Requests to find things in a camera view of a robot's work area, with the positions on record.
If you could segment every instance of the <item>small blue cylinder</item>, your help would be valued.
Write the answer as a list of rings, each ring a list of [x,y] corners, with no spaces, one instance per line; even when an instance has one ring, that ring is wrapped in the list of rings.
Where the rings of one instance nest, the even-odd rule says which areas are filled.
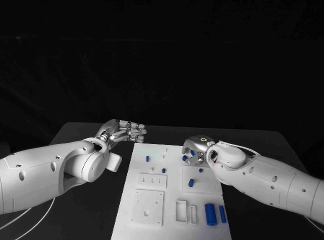
[[[225,223],[225,222],[227,222],[227,219],[225,219],[225,214],[224,214],[224,208],[222,208],[222,206],[220,206],[220,214],[221,214],[221,223]]]
[[[211,203],[205,204],[205,214],[207,214],[207,225],[215,226],[217,219],[215,219],[214,205]]]
[[[194,184],[194,179],[191,178],[188,182],[188,186],[192,187],[192,184]]]

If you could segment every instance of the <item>gray table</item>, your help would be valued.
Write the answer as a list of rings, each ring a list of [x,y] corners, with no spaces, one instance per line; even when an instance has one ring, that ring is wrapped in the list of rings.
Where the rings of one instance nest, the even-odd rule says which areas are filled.
[[[99,123],[66,123],[50,144],[94,136],[99,126]],[[146,126],[146,129],[147,144],[181,146],[188,137],[202,134],[215,140],[251,148],[266,157],[280,160],[306,172],[283,136],[275,131],[166,126]],[[113,152],[123,157],[118,171],[115,173],[105,171],[95,182],[72,188],[55,199],[47,216],[23,240],[110,239],[131,151],[131,142],[121,142],[114,147]],[[259,203],[231,186],[222,185],[222,193],[233,240],[324,239],[322,233],[301,215]],[[30,229],[49,204],[50,201],[36,206],[21,219],[0,231],[0,239],[13,240]],[[1,215],[0,226],[20,213]]]

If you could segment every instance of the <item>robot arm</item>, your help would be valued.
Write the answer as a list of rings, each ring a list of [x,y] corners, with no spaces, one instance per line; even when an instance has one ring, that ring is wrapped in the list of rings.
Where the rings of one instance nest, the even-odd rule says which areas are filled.
[[[182,153],[195,155],[186,160],[192,165],[205,161],[217,180],[231,185],[254,200],[295,212],[324,225],[324,181],[309,176],[280,161],[249,156],[225,142],[214,143],[207,136],[185,140]]]
[[[117,171],[121,157],[110,152],[120,141],[141,143],[144,126],[111,120],[95,137],[20,151],[0,160],[0,214],[24,210]]]

